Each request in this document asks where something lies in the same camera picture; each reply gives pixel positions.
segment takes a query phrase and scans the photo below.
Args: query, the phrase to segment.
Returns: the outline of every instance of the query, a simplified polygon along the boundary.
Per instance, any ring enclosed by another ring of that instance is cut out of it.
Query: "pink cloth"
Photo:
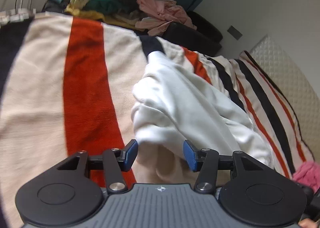
[[[320,187],[320,165],[313,161],[304,162],[293,174],[292,179],[310,186],[315,193]]]
[[[192,24],[185,10],[174,0],[137,0],[140,10],[150,17],[143,18],[135,25],[138,29],[149,29],[150,36],[156,36],[166,31],[171,21],[180,22],[190,28],[197,29]]]

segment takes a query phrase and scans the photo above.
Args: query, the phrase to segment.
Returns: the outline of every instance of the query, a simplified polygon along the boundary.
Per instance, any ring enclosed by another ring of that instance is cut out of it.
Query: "metal screw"
[[[212,188],[212,185],[207,182],[203,182],[197,185],[197,188],[201,191],[208,191]]]
[[[112,183],[109,188],[113,191],[120,191],[125,188],[125,185],[120,182]]]

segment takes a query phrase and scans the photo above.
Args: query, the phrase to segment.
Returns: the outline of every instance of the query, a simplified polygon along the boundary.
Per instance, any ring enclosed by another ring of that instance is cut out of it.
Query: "pile of clothes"
[[[100,20],[139,31],[148,30],[151,36],[160,36],[172,21],[196,29],[182,6],[174,0],[48,0],[44,10],[58,5],[64,13]]]

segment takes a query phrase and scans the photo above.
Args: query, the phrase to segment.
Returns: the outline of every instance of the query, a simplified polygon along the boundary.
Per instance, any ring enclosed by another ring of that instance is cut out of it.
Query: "blue gripper pad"
[[[186,141],[183,143],[183,155],[188,162],[190,170],[196,172],[198,166],[198,162],[196,161],[196,153]]]
[[[137,154],[138,154],[138,142],[135,141],[126,152],[126,157],[123,164],[124,172],[128,172],[131,169],[131,166],[135,161]]]

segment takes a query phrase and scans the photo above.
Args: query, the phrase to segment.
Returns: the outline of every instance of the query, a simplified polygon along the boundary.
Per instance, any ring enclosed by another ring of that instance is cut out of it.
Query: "teal towel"
[[[119,10],[128,12],[129,8],[122,5],[117,0],[90,0],[83,10],[95,10],[104,15],[117,13]]]

